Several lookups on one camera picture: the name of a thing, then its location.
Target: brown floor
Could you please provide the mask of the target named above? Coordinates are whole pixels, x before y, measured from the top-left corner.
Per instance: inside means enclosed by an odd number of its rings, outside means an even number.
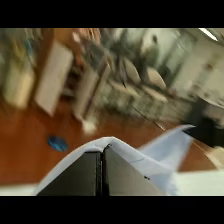
[[[78,146],[103,136],[115,136],[133,147],[139,147],[163,133],[154,124],[141,128],[133,122],[126,125],[109,117],[92,136],[86,136],[81,123],[70,116],[65,119],[65,109],[57,110],[50,118],[38,108],[14,111],[0,105],[0,184],[39,182],[64,156]],[[64,137],[67,152],[57,152],[47,144],[47,137],[56,134]],[[183,162],[180,171],[215,169],[214,165],[195,144]]]

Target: ceiling light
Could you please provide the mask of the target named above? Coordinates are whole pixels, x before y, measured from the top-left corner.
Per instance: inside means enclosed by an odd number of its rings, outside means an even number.
[[[211,34],[207,29],[205,28],[198,28],[198,29],[201,30],[203,33],[205,33],[207,36],[209,36],[211,39],[218,41],[217,38],[213,34]]]

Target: wall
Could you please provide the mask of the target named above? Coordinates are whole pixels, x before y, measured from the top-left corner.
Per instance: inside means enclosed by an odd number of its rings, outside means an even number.
[[[194,31],[193,34],[198,41],[181,68],[172,88],[177,89],[179,93],[185,94],[186,90],[202,71],[202,66],[212,57],[212,55],[219,54],[220,59],[215,66],[215,69],[209,75],[204,90],[216,90],[219,92],[220,96],[224,97],[224,47],[210,41],[208,38],[204,37],[200,31]]]

